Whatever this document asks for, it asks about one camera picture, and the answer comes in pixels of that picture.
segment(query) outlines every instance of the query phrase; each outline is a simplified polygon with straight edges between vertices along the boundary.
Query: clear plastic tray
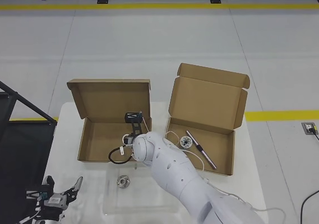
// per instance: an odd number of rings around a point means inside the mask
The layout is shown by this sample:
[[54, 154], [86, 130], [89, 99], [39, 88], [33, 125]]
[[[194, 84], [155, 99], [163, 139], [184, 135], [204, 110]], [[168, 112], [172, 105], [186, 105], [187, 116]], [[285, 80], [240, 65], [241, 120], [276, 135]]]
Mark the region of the clear plastic tray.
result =
[[[127, 188], [117, 187], [117, 179], [127, 175]], [[103, 199], [103, 213], [169, 212], [179, 209], [178, 199], [163, 190], [151, 177], [150, 169], [138, 162], [122, 165], [108, 163]]]

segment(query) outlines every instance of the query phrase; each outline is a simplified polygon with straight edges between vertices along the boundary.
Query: yellow floor line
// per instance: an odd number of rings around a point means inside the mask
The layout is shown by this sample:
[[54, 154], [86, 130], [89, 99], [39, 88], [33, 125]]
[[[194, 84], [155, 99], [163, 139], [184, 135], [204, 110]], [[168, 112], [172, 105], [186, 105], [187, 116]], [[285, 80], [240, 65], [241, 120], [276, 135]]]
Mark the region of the yellow floor line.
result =
[[319, 110], [248, 111], [245, 118], [248, 122], [319, 120]]
[[210, 3], [129, 3], [129, 4], [11, 4], [0, 10], [132, 10], [132, 9], [236, 9], [236, 10], [319, 10], [319, 4], [210, 4]]

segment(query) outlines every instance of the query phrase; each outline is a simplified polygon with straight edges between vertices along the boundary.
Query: black wire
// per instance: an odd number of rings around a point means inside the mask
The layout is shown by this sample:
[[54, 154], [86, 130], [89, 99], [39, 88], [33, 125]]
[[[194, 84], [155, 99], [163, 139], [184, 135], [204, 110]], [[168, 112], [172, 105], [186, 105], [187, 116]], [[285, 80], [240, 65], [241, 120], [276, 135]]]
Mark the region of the black wire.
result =
[[[315, 135], [315, 137], [317, 138], [317, 140], [319, 141], [318, 136], [316, 135], [316, 131], [313, 128], [310, 128], [310, 131]], [[319, 193], [319, 190], [314, 192], [313, 194], [309, 195], [309, 197], [307, 197], [303, 203], [301, 204], [301, 211], [300, 211], [300, 224], [303, 224], [303, 209], [304, 209], [304, 204], [305, 202], [311, 198], [312, 196], [314, 196], [315, 194]]]
[[119, 149], [120, 149], [120, 147], [115, 148], [114, 150], [112, 150], [112, 151], [108, 154], [108, 159], [109, 159], [109, 161], [111, 161], [111, 162], [114, 163], [114, 164], [125, 164], [126, 162], [128, 162], [129, 160], [131, 160], [132, 155], [131, 155], [127, 160], [125, 160], [125, 161], [123, 161], [123, 162], [114, 162], [110, 156], [112, 155], [113, 152], [115, 152], [115, 151], [117, 151], [117, 150], [119, 150]]

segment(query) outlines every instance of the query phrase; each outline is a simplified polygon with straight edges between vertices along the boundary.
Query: power outlet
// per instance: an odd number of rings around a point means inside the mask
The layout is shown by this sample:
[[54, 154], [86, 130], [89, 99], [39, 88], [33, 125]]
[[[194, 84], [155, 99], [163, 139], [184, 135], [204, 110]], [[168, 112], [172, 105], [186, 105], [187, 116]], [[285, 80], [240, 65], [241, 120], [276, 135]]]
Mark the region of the power outlet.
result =
[[310, 128], [315, 129], [316, 135], [318, 135], [318, 131], [317, 131], [317, 128], [316, 128], [316, 125], [314, 122], [302, 122], [301, 125], [303, 126], [303, 129], [304, 129], [304, 132], [306, 135], [308, 135], [308, 136], [314, 135], [314, 133], [309, 131]]

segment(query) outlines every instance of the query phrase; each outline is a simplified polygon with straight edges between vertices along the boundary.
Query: cardboard box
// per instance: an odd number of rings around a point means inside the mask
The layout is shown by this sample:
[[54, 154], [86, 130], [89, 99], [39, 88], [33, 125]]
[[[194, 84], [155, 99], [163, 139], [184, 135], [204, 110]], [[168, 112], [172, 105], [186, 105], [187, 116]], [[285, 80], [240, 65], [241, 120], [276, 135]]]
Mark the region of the cardboard box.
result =
[[[234, 167], [234, 129], [242, 125], [250, 80], [246, 74], [182, 63], [170, 99], [167, 130], [181, 138], [189, 130], [217, 166], [213, 170], [193, 145], [190, 150], [203, 159], [205, 170], [232, 175]], [[176, 143], [175, 135], [167, 139]], [[202, 163], [187, 154], [197, 169]]]
[[[123, 145], [123, 135], [132, 133], [132, 124], [124, 121], [126, 112], [142, 111], [151, 130], [149, 80], [84, 79], [71, 80], [67, 86], [85, 119], [78, 160], [108, 162], [110, 151]], [[147, 133], [144, 123], [141, 128]], [[124, 156], [113, 153], [112, 159], [124, 161], [132, 153], [128, 148], [124, 152]]]

